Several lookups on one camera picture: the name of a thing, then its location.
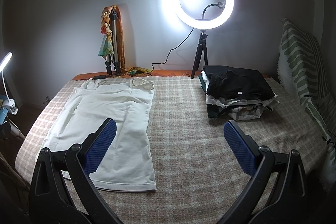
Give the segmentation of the stack of folded clothes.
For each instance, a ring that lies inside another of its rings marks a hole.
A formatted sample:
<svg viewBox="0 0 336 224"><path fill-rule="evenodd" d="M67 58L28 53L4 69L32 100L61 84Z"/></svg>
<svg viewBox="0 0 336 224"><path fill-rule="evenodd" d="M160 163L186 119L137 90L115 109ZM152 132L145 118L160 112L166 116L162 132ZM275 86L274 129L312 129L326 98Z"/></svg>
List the stack of folded clothes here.
<svg viewBox="0 0 336 224"><path fill-rule="evenodd" d="M227 114L235 121L258 119L265 110L273 111L279 104L275 92L274 97L267 101L216 99L207 95L209 80L204 71L199 75L199 79L202 89L205 92L207 115L210 118L219 118L220 116Z"/></svg>

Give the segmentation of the plaid bed blanket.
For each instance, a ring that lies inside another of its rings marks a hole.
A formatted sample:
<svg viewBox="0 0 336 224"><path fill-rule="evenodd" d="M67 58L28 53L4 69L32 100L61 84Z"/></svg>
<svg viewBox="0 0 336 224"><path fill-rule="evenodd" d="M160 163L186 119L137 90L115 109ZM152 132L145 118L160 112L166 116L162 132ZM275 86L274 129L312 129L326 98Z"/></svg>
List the plaid bed blanket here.
<svg viewBox="0 0 336 224"><path fill-rule="evenodd" d="M198 79L139 77L154 83L147 136L157 189L151 192L98 192L121 223L219 223L250 180L223 135L234 121L207 115L205 92ZM42 143L73 89L86 81L69 81L42 111L15 160L18 173L31 184ZM322 132L274 79L267 83L279 104L260 118L235 121L258 145L273 152L297 150L306 173L306 197L314 223L318 202L309 199L307 175L327 153Z"/></svg>

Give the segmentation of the black folded garment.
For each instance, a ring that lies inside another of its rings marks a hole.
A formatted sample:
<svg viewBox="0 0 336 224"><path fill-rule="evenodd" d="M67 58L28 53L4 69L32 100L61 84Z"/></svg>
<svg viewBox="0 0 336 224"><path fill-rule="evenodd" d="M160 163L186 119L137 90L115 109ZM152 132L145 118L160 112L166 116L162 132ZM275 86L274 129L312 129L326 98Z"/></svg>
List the black folded garment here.
<svg viewBox="0 0 336 224"><path fill-rule="evenodd" d="M267 101L274 97L272 88L257 70L205 65L203 71L209 80L207 95L216 99Z"/></svg>

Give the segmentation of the green white striped pillow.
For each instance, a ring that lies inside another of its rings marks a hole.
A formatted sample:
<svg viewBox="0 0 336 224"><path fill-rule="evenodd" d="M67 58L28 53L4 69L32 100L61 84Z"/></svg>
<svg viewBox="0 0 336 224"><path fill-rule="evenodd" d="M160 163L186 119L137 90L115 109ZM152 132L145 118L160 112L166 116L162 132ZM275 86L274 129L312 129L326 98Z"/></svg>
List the green white striped pillow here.
<svg viewBox="0 0 336 224"><path fill-rule="evenodd" d="M283 20L278 77L315 121L326 141L321 180L327 191L335 187L335 99L329 88L318 40L289 19Z"/></svg>

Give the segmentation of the colourful patterned scarf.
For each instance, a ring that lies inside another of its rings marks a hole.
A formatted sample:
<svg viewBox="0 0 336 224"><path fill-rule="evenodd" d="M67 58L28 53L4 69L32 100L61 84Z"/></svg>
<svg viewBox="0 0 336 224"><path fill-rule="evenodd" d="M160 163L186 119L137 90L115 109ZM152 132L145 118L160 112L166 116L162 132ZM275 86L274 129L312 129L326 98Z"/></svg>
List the colourful patterned scarf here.
<svg viewBox="0 0 336 224"><path fill-rule="evenodd" d="M103 8L100 32L104 38L98 55L105 60L108 75L112 75L112 68L117 76L125 74L125 46L121 13L117 5Z"/></svg>

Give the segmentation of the black mini tripod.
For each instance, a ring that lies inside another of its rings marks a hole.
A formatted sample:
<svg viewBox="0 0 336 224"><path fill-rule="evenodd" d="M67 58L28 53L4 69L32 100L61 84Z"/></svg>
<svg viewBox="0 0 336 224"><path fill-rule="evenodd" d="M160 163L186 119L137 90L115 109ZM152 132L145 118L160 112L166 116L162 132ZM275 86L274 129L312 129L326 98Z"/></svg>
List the black mini tripod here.
<svg viewBox="0 0 336 224"><path fill-rule="evenodd" d="M208 54L207 54L207 45L206 45L206 38L207 38L206 30L201 30L200 38L198 40L197 51L195 54L194 64L191 71L190 78L193 79L195 77L196 71L199 69L199 65L201 62L201 57L204 57L205 65L208 65Z"/></svg>

